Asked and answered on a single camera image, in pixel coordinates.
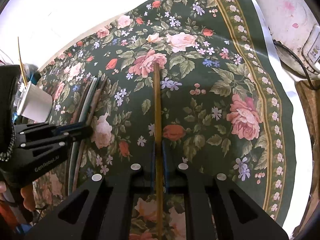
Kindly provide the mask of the person's left hand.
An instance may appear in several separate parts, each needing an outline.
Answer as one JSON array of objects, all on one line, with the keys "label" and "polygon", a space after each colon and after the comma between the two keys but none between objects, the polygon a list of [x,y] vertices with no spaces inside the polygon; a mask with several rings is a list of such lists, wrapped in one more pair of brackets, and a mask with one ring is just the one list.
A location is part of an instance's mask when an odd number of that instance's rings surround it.
[{"label": "person's left hand", "polygon": [[[1,184],[0,193],[1,194],[6,193],[8,191],[6,183],[4,181],[1,181],[0,184]],[[33,194],[33,184],[29,184],[21,188],[20,195],[23,198],[24,207],[31,212],[35,211],[36,204],[35,204],[34,194]]]}]

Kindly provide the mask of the orange sleeve forearm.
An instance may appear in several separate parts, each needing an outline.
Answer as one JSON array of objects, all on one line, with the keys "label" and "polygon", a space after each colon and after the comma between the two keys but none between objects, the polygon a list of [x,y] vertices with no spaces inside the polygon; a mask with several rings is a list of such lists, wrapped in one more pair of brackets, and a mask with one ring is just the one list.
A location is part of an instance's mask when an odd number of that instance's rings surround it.
[{"label": "orange sleeve forearm", "polygon": [[17,218],[9,205],[5,204],[3,200],[1,200],[1,222],[9,229],[10,232],[18,235],[24,235],[21,224],[17,221]]}]

